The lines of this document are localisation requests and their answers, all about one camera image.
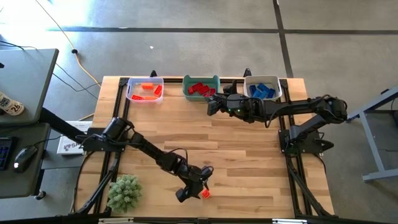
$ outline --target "green succulent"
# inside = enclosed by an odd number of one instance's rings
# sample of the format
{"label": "green succulent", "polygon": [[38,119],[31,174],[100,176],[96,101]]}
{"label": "green succulent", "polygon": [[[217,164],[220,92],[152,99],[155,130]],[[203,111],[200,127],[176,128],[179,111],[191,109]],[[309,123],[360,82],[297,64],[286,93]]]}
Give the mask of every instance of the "green succulent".
{"label": "green succulent", "polygon": [[108,206],[114,212],[126,213],[128,209],[135,208],[142,196],[142,186],[137,177],[123,175],[118,177],[115,183],[110,184]]}

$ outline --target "computer mouse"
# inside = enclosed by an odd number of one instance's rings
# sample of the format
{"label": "computer mouse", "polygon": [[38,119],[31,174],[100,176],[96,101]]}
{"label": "computer mouse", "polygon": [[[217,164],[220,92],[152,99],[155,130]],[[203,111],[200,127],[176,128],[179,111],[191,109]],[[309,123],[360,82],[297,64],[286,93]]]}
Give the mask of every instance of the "computer mouse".
{"label": "computer mouse", "polygon": [[35,146],[24,147],[15,157],[14,171],[18,173],[25,172],[25,170],[29,167],[30,162],[32,162],[37,150],[38,149]]}

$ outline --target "gray metal stand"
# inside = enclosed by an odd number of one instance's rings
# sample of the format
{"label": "gray metal stand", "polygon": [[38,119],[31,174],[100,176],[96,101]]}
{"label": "gray metal stand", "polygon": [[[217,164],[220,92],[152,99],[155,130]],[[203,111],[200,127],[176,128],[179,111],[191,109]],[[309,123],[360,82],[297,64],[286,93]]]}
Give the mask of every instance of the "gray metal stand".
{"label": "gray metal stand", "polygon": [[363,175],[365,182],[398,176],[398,169],[385,170],[379,154],[379,148],[385,151],[397,151],[398,127],[396,126],[391,110],[376,110],[382,105],[398,97],[398,86],[384,92],[364,107],[350,113],[347,122],[361,118],[369,145],[372,150],[379,172]]}

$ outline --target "keyboard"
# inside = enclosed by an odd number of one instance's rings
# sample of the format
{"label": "keyboard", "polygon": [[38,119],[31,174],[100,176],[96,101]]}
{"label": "keyboard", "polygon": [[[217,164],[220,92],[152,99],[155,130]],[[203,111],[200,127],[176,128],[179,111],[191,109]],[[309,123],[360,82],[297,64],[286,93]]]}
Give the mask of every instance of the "keyboard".
{"label": "keyboard", "polygon": [[17,144],[16,137],[0,137],[0,170],[6,170]]}

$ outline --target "gray desk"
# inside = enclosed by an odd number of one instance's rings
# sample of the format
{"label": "gray desk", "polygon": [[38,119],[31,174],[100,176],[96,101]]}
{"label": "gray desk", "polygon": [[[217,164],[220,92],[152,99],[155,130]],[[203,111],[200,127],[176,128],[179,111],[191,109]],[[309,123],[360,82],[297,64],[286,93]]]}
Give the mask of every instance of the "gray desk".
{"label": "gray desk", "polygon": [[19,116],[0,116],[0,125],[38,122],[58,49],[0,50],[0,91],[25,106]]}
{"label": "gray desk", "polygon": [[45,123],[33,124],[31,126],[0,128],[0,136],[18,137],[18,143],[12,153],[7,170],[0,171],[0,198],[27,197],[37,195],[40,189],[42,178],[43,152],[46,142],[37,145],[38,151],[29,168],[19,174],[13,171],[12,163],[18,152],[25,146],[35,144],[48,138],[50,126]]}

